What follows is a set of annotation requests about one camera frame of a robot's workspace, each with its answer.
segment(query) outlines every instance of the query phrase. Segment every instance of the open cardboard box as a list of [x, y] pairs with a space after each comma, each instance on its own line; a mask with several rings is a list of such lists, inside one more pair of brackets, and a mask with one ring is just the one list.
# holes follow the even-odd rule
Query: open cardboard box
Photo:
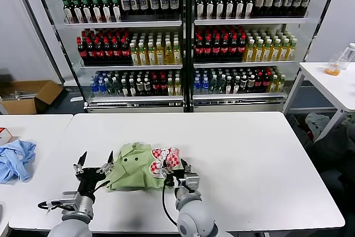
[[11, 115], [43, 113], [53, 103], [63, 88], [51, 80], [30, 80], [0, 84], [3, 97], [15, 90], [38, 92], [35, 98], [21, 100], [4, 100], [2, 105]]

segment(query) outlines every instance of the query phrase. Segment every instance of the small white box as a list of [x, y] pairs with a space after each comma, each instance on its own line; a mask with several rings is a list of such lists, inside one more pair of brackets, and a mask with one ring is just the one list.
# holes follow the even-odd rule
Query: small white box
[[7, 144], [12, 138], [11, 133], [6, 128], [0, 128], [0, 145]]

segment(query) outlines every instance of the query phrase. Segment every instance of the black cable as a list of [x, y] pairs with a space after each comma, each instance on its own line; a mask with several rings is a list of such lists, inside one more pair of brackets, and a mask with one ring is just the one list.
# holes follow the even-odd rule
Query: black cable
[[162, 201], [163, 201], [163, 209], [164, 209], [164, 212], [166, 214], [166, 216], [168, 217], [168, 219], [175, 225], [177, 226], [177, 223], [172, 219], [172, 217], [169, 215], [166, 207], [165, 207], [165, 182], [164, 182], [164, 185], [163, 185], [163, 197], [162, 197]]

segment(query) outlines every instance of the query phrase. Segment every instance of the green garment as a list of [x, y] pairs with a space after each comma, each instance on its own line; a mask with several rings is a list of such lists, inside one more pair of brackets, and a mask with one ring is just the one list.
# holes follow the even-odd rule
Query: green garment
[[[153, 163], [154, 165], [157, 163], [160, 165], [161, 160], [153, 156], [149, 144], [125, 144], [114, 163], [113, 171], [107, 177], [107, 180], [110, 180], [110, 183], [107, 185], [108, 190], [162, 188], [164, 183], [163, 176], [160, 170], [157, 170], [158, 174], [152, 173]], [[178, 164], [174, 169], [180, 168], [180, 161]]]

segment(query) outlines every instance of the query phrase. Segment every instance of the white table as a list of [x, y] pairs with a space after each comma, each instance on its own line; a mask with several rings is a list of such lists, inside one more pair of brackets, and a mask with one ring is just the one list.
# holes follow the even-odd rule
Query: white table
[[[38, 167], [54, 148], [58, 137], [69, 124], [73, 115], [0, 115], [0, 127], [7, 128], [20, 140], [35, 143], [35, 160], [27, 169], [35, 177]], [[27, 194], [32, 180], [22, 183], [18, 180], [10, 184], [0, 184], [0, 236], [8, 232], [8, 222], [21, 197]]]
[[[60, 210], [46, 215], [37, 204], [76, 190], [73, 163], [87, 150], [85, 166], [101, 166], [111, 150], [144, 142], [177, 147], [201, 177], [199, 191], [226, 231], [342, 227], [341, 216], [290, 125], [279, 112], [78, 114], [62, 143], [33, 178], [10, 220], [15, 229], [50, 230]], [[96, 192], [95, 233], [175, 233], [161, 191]], [[177, 218], [170, 191], [166, 206]]]
[[302, 62], [300, 67], [283, 113], [287, 114], [304, 78], [307, 78], [337, 108], [337, 112], [317, 138], [319, 140], [339, 125], [348, 113], [355, 112], [355, 62], [350, 63], [347, 70], [342, 70], [338, 76], [325, 73], [328, 63], [324, 62]]

